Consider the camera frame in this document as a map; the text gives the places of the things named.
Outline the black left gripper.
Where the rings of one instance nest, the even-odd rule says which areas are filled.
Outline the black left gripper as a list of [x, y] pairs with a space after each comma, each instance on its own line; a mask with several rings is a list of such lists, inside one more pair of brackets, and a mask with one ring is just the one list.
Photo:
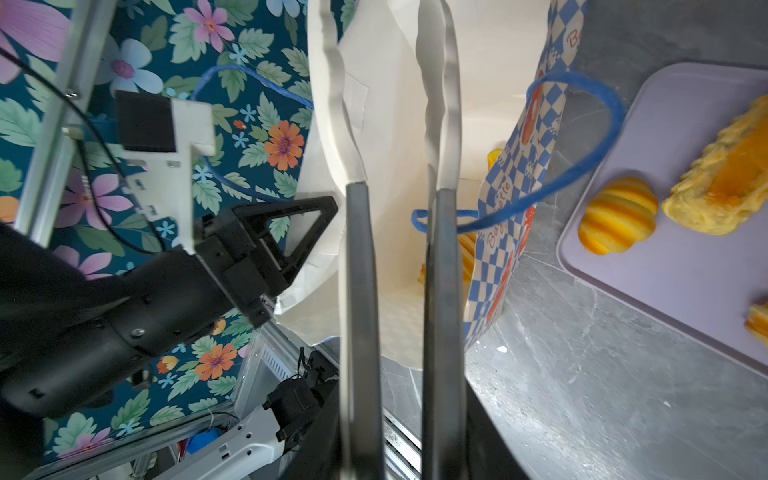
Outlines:
[[128, 274], [129, 299], [107, 314], [115, 356], [159, 357], [206, 335], [231, 309], [263, 325], [337, 212], [333, 197], [320, 196], [197, 219], [194, 254], [176, 247]]

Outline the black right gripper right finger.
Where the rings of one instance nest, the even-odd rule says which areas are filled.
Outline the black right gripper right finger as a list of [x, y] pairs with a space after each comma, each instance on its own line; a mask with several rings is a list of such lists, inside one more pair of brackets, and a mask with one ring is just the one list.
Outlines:
[[466, 465], [469, 479], [527, 480], [469, 383], [466, 384]]

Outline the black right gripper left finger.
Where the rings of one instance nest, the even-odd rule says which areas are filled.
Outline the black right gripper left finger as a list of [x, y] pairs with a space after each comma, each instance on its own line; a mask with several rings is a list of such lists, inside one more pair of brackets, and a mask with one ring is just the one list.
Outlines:
[[300, 449], [281, 474], [281, 479], [339, 479], [340, 463], [339, 393], [335, 388], [312, 423]]

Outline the long narrow striped bread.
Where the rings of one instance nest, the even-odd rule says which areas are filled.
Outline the long narrow striped bread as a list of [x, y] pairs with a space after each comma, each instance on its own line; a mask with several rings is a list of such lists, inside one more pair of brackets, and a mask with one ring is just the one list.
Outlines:
[[458, 236], [458, 246], [462, 266], [462, 302], [465, 303], [468, 298], [471, 281], [473, 278], [475, 252], [476, 252], [476, 233], [467, 233]]

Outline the lavender plastic tray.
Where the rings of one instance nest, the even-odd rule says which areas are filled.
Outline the lavender plastic tray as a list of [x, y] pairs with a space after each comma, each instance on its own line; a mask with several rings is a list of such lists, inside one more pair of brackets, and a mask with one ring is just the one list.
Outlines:
[[556, 247], [566, 272], [759, 374], [767, 371], [767, 350], [745, 321], [767, 298], [765, 211], [724, 237], [658, 215], [648, 240], [605, 256], [589, 253], [577, 230], [588, 202], [613, 180], [642, 179], [666, 198], [717, 132], [766, 92], [763, 68], [683, 62], [651, 75]]

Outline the wide striped bread roll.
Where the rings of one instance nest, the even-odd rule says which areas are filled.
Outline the wide striped bread roll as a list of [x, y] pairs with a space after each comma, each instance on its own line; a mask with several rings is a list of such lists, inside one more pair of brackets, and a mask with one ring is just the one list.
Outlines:
[[745, 328], [756, 340], [768, 347], [768, 306], [766, 304], [754, 304], [750, 307]]

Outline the checkered paper bread bag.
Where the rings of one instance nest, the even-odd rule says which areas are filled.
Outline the checkered paper bread bag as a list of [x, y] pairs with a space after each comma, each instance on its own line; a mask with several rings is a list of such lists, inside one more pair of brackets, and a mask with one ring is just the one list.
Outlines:
[[558, 83], [526, 84], [570, 67], [585, 9], [554, 1], [527, 15], [513, 1], [450, 1], [427, 18], [421, 1], [365, 1], [332, 45], [329, 3], [310, 3], [313, 105], [297, 197], [333, 195], [339, 211], [277, 296], [281, 324], [309, 344], [341, 334], [338, 272], [361, 253], [341, 251], [355, 204], [346, 189], [362, 182], [381, 352], [421, 367], [426, 237], [411, 214], [447, 186], [485, 215], [541, 188], [565, 99]]

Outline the long glazed pastry loaf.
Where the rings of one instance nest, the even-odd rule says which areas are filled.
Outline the long glazed pastry loaf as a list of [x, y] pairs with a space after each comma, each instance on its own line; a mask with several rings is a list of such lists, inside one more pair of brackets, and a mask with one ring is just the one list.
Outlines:
[[678, 225], [726, 236], [767, 201], [767, 98], [756, 99], [717, 134], [662, 203]]

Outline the yellow orange mango bread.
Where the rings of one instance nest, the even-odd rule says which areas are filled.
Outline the yellow orange mango bread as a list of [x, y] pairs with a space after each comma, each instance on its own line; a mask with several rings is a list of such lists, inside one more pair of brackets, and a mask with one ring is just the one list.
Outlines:
[[491, 170], [493, 166], [497, 163], [498, 158], [502, 154], [503, 150], [500, 148], [494, 149], [490, 151], [487, 155], [487, 166], [488, 170]]

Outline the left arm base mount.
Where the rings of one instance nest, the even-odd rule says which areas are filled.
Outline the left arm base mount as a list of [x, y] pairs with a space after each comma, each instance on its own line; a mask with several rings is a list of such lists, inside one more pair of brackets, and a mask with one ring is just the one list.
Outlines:
[[279, 425], [276, 438], [284, 443], [285, 453], [303, 442], [337, 384], [338, 369], [334, 364], [320, 352], [306, 356], [300, 349], [297, 373], [282, 381], [263, 404], [275, 416]]

